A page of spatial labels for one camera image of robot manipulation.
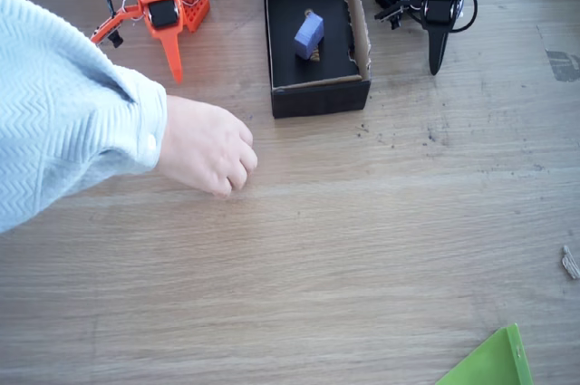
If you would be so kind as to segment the person's bare hand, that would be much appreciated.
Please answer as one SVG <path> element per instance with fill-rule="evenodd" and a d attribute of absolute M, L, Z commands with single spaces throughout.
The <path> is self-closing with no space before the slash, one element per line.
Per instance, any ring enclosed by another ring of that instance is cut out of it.
<path fill-rule="evenodd" d="M 253 134 L 231 112 L 200 101 L 167 97 L 158 171 L 214 196 L 244 187 L 257 167 Z"/>

